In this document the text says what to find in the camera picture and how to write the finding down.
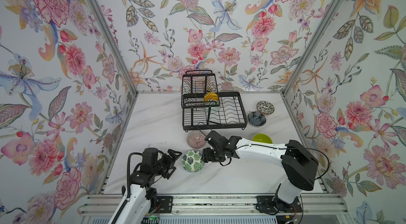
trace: black mounting plate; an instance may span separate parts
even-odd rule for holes
[[[276,213],[277,210],[273,207],[272,198],[273,196],[256,196],[256,209],[260,213]],[[292,202],[292,205],[295,206],[297,213],[302,212],[302,206],[299,203],[299,198],[296,197],[295,200]],[[294,213],[295,209],[293,208],[293,206],[291,206],[289,209],[287,209],[286,212]]]
[[[153,213],[172,213],[172,200],[173,197],[172,196],[158,196],[158,205],[160,205],[160,207],[158,207],[154,212],[151,212],[151,214]]]

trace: wall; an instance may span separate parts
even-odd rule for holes
[[[142,91],[179,91],[204,68],[219,90],[281,90],[330,1],[98,0]]]
[[[346,0],[288,95],[309,144],[332,162],[329,189],[360,224],[406,220],[403,2]]]
[[[99,29],[86,0],[0,0],[0,223],[78,223],[103,181],[132,95]]]

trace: white marble table surface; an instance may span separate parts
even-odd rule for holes
[[[236,135],[247,139],[263,133],[270,136],[275,144],[288,143],[291,139],[300,141],[280,94],[244,93],[241,98],[246,114],[255,111],[259,101],[271,102],[275,112],[266,117],[267,122],[262,127],[248,123],[245,130],[218,129],[218,133],[226,138]],[[131,152],[141,153],[145,148],[155,147],[164,152],[173,149],[185,153],[191,150],[186,143],[189,133],[182,128],[180,94],[140,94],[104,193],[121,193],[121,186],[125,185],[127,157]],[[139,162],[141,156],[133,156],[130,170]],[[169,180],[161,179],[154,184],[159,194],[272,193],[285,175],[282,168],[273,164],[236,158],[226,167],[219,163],[206,163],[197,173],[185,171],[181,158],[176,161],[175,167],[177,169]],[[319,183],[315,184],[311,193],[322,193]]]

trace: dish rack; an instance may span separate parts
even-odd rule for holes
[[[206,100],[214,92],[219,102]],[[191,70],[182,77],[183,130],[242,128],[247,116],[239,92],[219,92],[216,75],[212,70]]]

